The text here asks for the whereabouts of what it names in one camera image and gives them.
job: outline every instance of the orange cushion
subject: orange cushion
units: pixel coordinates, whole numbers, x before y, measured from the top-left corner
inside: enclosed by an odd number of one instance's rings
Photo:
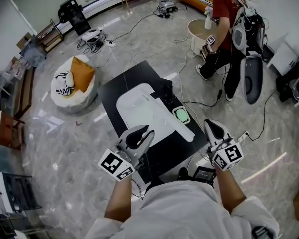
[[[94,76],[94,69],[80,59],[74,57],[71,65],[74,79],[74,89],[85,92]]]

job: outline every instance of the power strip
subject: power strip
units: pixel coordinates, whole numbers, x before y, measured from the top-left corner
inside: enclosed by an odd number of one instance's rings
[[[241,144],[248,137],[248,131],[244,132],[237,140]]]

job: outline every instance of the hand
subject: hand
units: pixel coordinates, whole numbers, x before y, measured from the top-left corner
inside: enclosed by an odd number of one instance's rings
[[[213,45],[211,46],[212,51],[215,52],[215,53],[217,52],[218,48],[219,48],[219,47],[216,47],[215,44],[213,44]]]

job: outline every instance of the white beanbag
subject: white beanbag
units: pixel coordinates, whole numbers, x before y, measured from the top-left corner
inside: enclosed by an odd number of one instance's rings
[[[83,61],[84,63],[88,63],[89,61],[89,59],[85,55],[78,55],[76,57],[81,61]],[[54,76],[60,73],[66,73],[67,71],[70,71],[72,60],[73,57],[69,58],[62,66],[58,68],[58,70],[56,70]],[[56,93],[55,90],[57,88],[57,80],[53,77],[53,80],[51,82],[51,98],[62,111],[66,113],[77,113],[85,109],[92,103],[92,101],[97,96],[97,87],[98,87],[98,82],[94,75],[85,92],[82,92],[81,90],[77,90],[73,95],[69,97],[65,97],[63,95]]]

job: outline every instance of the white cabinet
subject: white cabinet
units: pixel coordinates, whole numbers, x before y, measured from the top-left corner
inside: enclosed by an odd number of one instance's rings
[[[298,57],[299,42],[287,35],[267,66],[273,65],[281,75],[285,75],[295,65]]]

